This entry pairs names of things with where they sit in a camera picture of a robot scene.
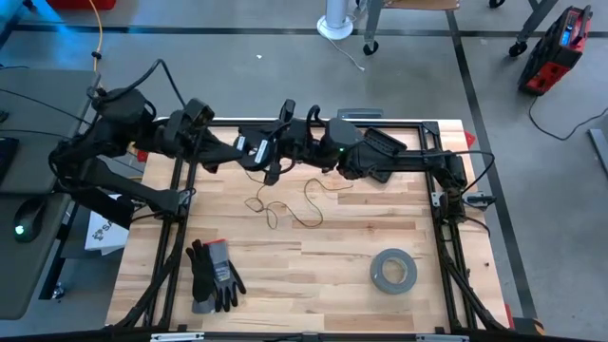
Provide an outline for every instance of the yellow cable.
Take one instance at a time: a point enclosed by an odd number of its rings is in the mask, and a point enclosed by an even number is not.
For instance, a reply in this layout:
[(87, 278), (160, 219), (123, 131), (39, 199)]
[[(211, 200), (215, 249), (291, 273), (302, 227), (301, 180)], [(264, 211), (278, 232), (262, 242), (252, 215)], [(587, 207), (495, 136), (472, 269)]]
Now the yellow cable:
[[(99, 28), (99, 43), (97, 44), (97, 49), (95, 50), (95, 52), (101, 53), (102, 44), (104, 43), (104, 28), (102, 27), (102, 19), (99, 17), (99, 12), (97, 11), (95, 4), (93, 3), (93, 0), (88, 0), (88, 2), (91, 4), (91, 7), (95, 12), (95, 17), (97, 18), (97, 26)], [(97, 57), (93, 57), (93, 70), (97, 71)]]

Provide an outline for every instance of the red toolbox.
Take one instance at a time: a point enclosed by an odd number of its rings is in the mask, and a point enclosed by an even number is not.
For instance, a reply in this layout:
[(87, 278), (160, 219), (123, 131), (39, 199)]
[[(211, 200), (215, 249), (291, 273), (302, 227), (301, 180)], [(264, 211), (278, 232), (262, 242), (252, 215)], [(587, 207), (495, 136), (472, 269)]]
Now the red toolbox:
[[(93, 10), (88, 0), (47, 0), (56, 10)], [(112, 10), (116, 0), (93, 0), (97, 10)]]

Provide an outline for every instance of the pair of gloves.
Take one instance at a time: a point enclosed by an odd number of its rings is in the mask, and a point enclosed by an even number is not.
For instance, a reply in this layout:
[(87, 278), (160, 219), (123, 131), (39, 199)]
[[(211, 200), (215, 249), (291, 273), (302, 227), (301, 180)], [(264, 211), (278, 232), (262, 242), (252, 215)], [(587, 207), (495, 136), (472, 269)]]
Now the pair of gloves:
[(226, 240), (221, 239), (201, 244), (197, 239), (192, 248), (186, 248), (192, 261), (192, 312), (209, 314), (230, 311), (231, 305), (238, 306), (237, 289), (247, 293), (235, 266), (228, 258)]

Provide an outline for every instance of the white paper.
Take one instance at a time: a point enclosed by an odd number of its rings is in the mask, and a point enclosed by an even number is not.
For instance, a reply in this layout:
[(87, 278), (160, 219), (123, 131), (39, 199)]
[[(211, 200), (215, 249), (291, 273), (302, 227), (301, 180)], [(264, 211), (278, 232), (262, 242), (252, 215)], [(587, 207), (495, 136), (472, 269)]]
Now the white paper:
[[(114, 200), (118, 196), (110, 195)], [(87, 251), (99, 250), (105, 256), (123, 248), (128, 236), (128, 230), (91, 211), (86, 232), (85, 249)]]

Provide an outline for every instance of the white stand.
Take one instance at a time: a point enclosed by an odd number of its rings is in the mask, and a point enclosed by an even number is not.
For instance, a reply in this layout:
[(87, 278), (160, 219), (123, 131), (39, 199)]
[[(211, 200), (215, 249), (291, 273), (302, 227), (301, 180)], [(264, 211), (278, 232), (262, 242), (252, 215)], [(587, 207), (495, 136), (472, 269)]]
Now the white stand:
[(346, 15), (349, 0), (327, 0), (325, 15), (316, 22), (319, 33), (331, 40), (344, 39), (352, 33), (352, 21)]

